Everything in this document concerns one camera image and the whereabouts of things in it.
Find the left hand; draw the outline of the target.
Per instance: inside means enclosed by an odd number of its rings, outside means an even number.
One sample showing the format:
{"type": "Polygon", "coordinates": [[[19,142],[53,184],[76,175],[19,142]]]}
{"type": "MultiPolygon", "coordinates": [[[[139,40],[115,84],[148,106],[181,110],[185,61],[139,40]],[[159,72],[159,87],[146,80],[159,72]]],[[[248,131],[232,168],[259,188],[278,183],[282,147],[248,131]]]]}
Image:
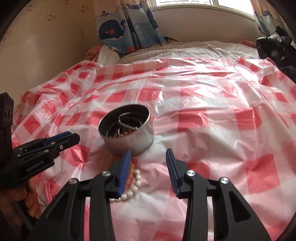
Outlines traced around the left hand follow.
{"type": "Polygon", "coordinates": [[[16,206],[20,201],[25,202],[25,209],[29,216],[36,219],[41,216],[36,185],[31,180],[17,188],[1,190],[1,212],[13,231],[19,229],[23,223],[16,206]]]}

